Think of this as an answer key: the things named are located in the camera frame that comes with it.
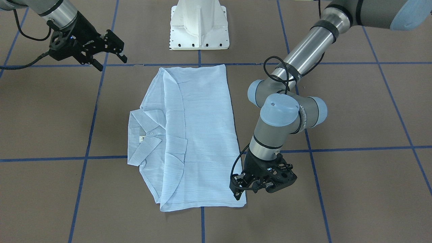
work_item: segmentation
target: blue joint cap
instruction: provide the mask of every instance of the blue joint cap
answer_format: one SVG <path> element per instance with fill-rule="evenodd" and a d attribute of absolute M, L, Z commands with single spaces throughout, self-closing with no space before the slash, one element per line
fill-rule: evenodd
<path fill-rule="evenodd" d="M 408 0 L 390 24 L 390 30 L 412 30 L 429 16 L 432 0 Z"/>
<path fill-rule="evenodd" d="M 326 118 L 327 118 L 327 105 L 325 104 L 324 100 L 322 100 L 321 98 L 318 97 L 308 97 L 308 98 L 312 98 L 318 106 L 318 120 L 317 123 L 311 127 L 314 128 L 317 125 L 321 124 Z"/>
<path fill-rule="evenodd" d="M 274 127 L 284 127 L 293 123 L 299 116 L 299 103 L 285 94 L 271 94 L 261 108 L 263 122 Z"/>
<path fill-rule="evenodd" d="M 257 98 L 255 95 L 257 93 L 258 85 L 261 83 L 261 81 L 263 81 L 263 80 L 260 80 L 260 79 L 255 80 L 254 82 L 252 82 L 249 85 L 249 88 L 248 88 L 248 99 L 250 102 L 252 102 L 252 104 L 254 104 L 256 106 L 258 106 L 258 104 L 257 104 Z"/>

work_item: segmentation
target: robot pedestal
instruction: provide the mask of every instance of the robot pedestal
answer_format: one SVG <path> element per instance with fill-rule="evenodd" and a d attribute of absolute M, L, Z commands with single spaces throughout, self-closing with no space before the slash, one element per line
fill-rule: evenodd
<path fill-rule="evenodd" d="M 229 47 L 226 8 L 218 0 L 179 0 L 171 8 L 171 50 L 222 50 Z"/>

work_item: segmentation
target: grid line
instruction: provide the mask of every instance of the grid line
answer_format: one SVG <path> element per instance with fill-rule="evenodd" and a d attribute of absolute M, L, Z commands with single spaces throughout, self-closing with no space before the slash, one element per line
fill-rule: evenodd
<path fill-rule="evenodd" d="M 113 17 L 112 25 L 111 25 L 111 30 L 112 31 L 114 31 L 115 20 L 116 20 L 116 17 L 117 17 L 118 4 L 119 4 L 119 0 L 117 0 L 116 4 L 115 4 L 114 17 Z M 86 149 L 86 157 L 89 156 L 89 153 L 90 153 L 90 146 L 91 146 L 91 143 L 92 143 L 92 136 L 93 136 L 93 131 L 94 131 L 94 127 L 95 127 L 96 115 L 97 115 L 97 112 L 98 112 L 98 102 L 99 102 L 99 97 L 101 95 L 101 89 L 102 89 L 102 85 L 103 85 L 103 81 L 104 81 L 104 77 L 105 77 L 106 64 L 107 64 L 107 61 L 108 61 L 108 54 L 109 53 L 105 54 L 105 60 L 104 60 L 104 64 L 103 64 L 103 70 L 102 70 L 102 74 L 101 74 L 101 80 L 99 82 L 99 89 L 98 89 L 98 94 L 97 94 L 96 102 L 95 102 L 95 110 L 93 112 L 92 125 L 90 127 L 90 132 L 89 132 L 89 141 L 88 141 L 87 149 Z M 76 217 L 77 217 L 77 214 L 78 214 L 79 202 L 80 202 L 80 199 L 81 199 L 81 192 L 82 192 L 82 189 L 83 189 L 84 178 L 85 178 L 85 174 L 86 174 L 87 161 L 88 160 L 85 159 L 84 163 L 83 163 L 83 170 L 81 172 L 81 179 L 79 181 L 78 194 L 76 196 L 75 209 L 74 209 L 74 212 L 73 212 L 72 224 L 70 226 L 70 233 L 69 233 L 68 243 L 72 243 L 73 233 L 74 233 L 74 230 L 75 230 Z"/>
<path fill-rule="evenodd" d="M 366 39 L 368 40 L 369 46 L 371 47 L 371 50 L 372 50 L 372 53 L 373 53 L 373 55 L 374 55 L 374 57 L 375 57 L 375 60 L 376 60 L 376 62 L 377 62 L 378 68 L 379 68 L 379 70 L 380 70 L 380 72 L 381 72 L 381 76 L 382 76 L 382 78 L 383 78 L 383 80 L 384 80 L 385 86 L 386 86 L 386 88 L 387 88 L 388 94 L 390 95 L 390 98 L 391 98 L 391 101 L 392 101 L 392 103 L 393 103 L 393 106 L 394 106 L 394 108 L 396 109 L 397 116 L 399 117 L 399 120 L 400 120 L 400 122 L 401 122 L 401 124 L 402 124 L 403 130 L 405 131 L 405 135 L 407 136 L 408 142 L 410 143 L 410 148 L 412 149 L 412 151 L 413 151 L 413 153 L 414 153 L 414 157 L 416 158 L 417 164 L 418 164 L 418 166 L 419 166 L 419 168 L 420 168 L 420 171 L 421 171 L 421 173 L 422 173 L 422 175 L 423 175 L 423 178 L 424 178 L 424 180 L 425 180 L 425 182 L 426 182 L 426 186 L 428 187 L 428 189 L 429 189 L 429 193 L 430 193 L 430 195 L 432 196 L 432 188 L 431 188 L 431 185 L 430 185 L 429 180 L 428 180 L 428 178 L 427 178 L 427 176 L 426 176 L 426 174 L 425 174 L 425 171 L 424 171 L 424 169 L 423 169 L 422 163 L 420 162 L 420 159 L 419 159 L 419 157 L 418 157 L 418 155 L 417 155 L 417 152 L 416 152 L 416 149 L 415 149 L 415 147 L 414 147 L 414 145 L 413 145 L 413 142 L 411 141 L 410 134 L 408 133 L 407 127 L 405 126 L 405 123 L 404 123 L 404 121 L 403 121 L 403 119 L 402 119 L 402 115 L 401 115 L 400 112 L 399 112 L 399 109 L 398 109 L 398 107 L 397 107 L 396 101 L 395 101 L 395 99 L 394 99 L 394 97 L 393 97 L 393 93 L 391 92 L 390 86 L 388 85 L 387 78 L 385 77 L 384 72 L 383 72 L 383 70 L 382 70 L 382 68 L 381 68 L 381 64 L 378 62 L 378 57 L 377 57 L 377 55 L 376 55 L 376 53 L 375 53 L 374 47 L 373 47 L 373 45 L 372 45 L 372 42 L 371 42 L 371 40 L 370 40 L 370 38 L 369 38 L 369 36 L 368 36 L 368 33 L 366 32 L 366 28 L 365 28 L 364 26 L 362 26 L 362 28 L 363 28 L 363 32 L 364 32 L 364 34 L 366 35 Z"/>
<path fill-rule="evenodd" d="M 198 50 L 198 67 L 201 66 L 201 50 Z M 206 242 L 205 210 L 201 207 L 201 243 Z"/>
<path fill-rule="evenodd" d="M 286 37 L 286 33 L 285 33 L 285 26 L 284 26 L 284 23 L 283 23 L 283 17 L 282 17 L 282 13 L 281 13 L 281 10 L 280 10 L 279 0 L 277 0 L 276 2 L 277 2 L 277 8 L 278 8 L 278 11 L 279 11 L 280 22 L 282 24 L 283 36 L 285 38 L 286 50 L 287 50 L 287 53 L 289 54 L 290 50 L 289 50 L 289 45 L 288 45 L 288 41 L 287 41 L 287 37 Z M 299 89 L 298 89 L 297 85 L 295 86 L 295 92 L 296 92 L 297 95 L 299 95 Z M 332 243 L 330 229 L 329 229 L 328 221 L 327 221 L 327 215 L 326 215 L 325 207 L 324 207 L 324 201 L 323 201 L 323 198 L 322 198 L 322 195 L 321 195 L 321 188 L 320 188 L 320 183 L 319 183 L 319 180 L 318 180 L 318 174 L 317 174 L 317 170 L 315 168 L 314 155 L 312 153 L 311 143 L 310 143 L 310 140 L 309 140 L 309 135 L 308 135 L 308 130 L 307 129 L 305 129 L 305 138 L 306 138 L 306 142 L 308 144 L 308 150 L 307 150 L 307 152 L 309 153 L 309 157 L 311 159 L 312 170 L 314 172 L 315 185 L 317 187 L 318 198 L 320 200 L 321 212 L 322 212 L 322 215 L 323 215 L 324 226 L 325 226 L 326 233 L 327 233 L 327 240 L 328 240 L 329 243 Z"/>
<path fill-rule="evenodd" d="M 133 64 L 107 64 L 107 67 L 134 67 L 134 66 L 262 66 L 264 63 L 133 63 Z M 268 63 L 268 65 L 277 65 L 278 63 Z M 320 62 L 320 65 L 376 65 L 376 64 L 391 64 L 391 65 L 414 65 L 423 64 L 431 65 L 432 61 L 417 61 L 417 62 Z M 18 67 L 19 65 L 4 65 L 5 67 Z M 32 65 L 29 68 L 41 67 L 92 67 L 85 64 L 47 64 L 47 65 Z"/>
<path fill-rule="evenodd" d="M 432 149 L 432 145 L 414 146 L 415 149 Z M 313 153 L 319 152 L 350 152 L 350 151 L 375 151 L 375 150 L 404 150 L 411 149 L 411 146 L 399 147 L 357 147 L 357 148 L 327 148 L 311 149 Z M 309 149 L 299 150 L 281 150 L 281 153 L 309 153 Z M 80 157 L 45 157 L 45 158 L 18 158 L 18 159 L 0 159 L 0 163 L 13 162 L 37 162 L 37 161 L 61 161 L 61 160 L 109 160 L 109 159 L 127 159 L 127 155 L 103 155 L 103 156 L 80 156 Z"/>
<path fill-rule="evenodd" d="M 24 21 L 25 21 L 25 18 L 27 17 L 28 12 L 29 12 L 29 8 L 27 8 L 24 12 L 24 16 L 22 17 L 21 23 L 19 25 L 21 28 L 24 24 Z M 18 36 L 19 36 L 19 30 L 16 31 L 15 38 L 12 41 L 12 45 L 10 46 L 9 52 L 7 53 L 6 60 L 3 63 L 3 66 L 5 66 L 5 67 L 8 67 L 6 65 L 7 65 L 7 62 L 9 61 L 10 55 L 12 54 L 12 50 L 15 47 L 15 43 L 16 43 L 16 40 L 18 39 Z M 0 78 L 3 76 L 3 72 L 4 72 L 4 69 L 0 70 Z"/>

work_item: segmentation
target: brown floor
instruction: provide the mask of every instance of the brown floor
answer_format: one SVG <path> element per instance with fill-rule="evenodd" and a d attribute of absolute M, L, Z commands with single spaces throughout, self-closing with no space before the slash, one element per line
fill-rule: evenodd
<path fill-rule="evenodd" d="M 114 26 L 128 65 L 99 54 L 103 72 L 50 57 L 0 72 L 0 242 L 431 242 L 432 17 L 410 32 L 355 26 L 302 80 L 300 95 L 321 97 L 329 115 L 284 145 L 293 186 L 248 193 L 240 209 L 162 213 L 126 164 L 129 111 L 158 67 L 226 64 L 243 148 L 259 114 L 249 84 L 303 38 L 317 3 L 220 0 L 231 46 L 198 52 L 168 50 L 177 0 L 72 2 L 97 30 Z M 24 15 L 24 32 L 44 36 L 44 21 Z M 48 49 L 17 35 L 12 12 L 0 20 L 2 65 Z"/>

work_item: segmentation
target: folded shirt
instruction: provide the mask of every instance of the folded shirt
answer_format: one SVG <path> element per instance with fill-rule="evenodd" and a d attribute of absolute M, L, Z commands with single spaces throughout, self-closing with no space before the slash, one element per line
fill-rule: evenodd
<path fill-rule="evenodd" d="M 160 210 L 244 206 L 229 189 L 238 154 L 225 66 L 160 68 L 130 112 L 127 153 Z"/>

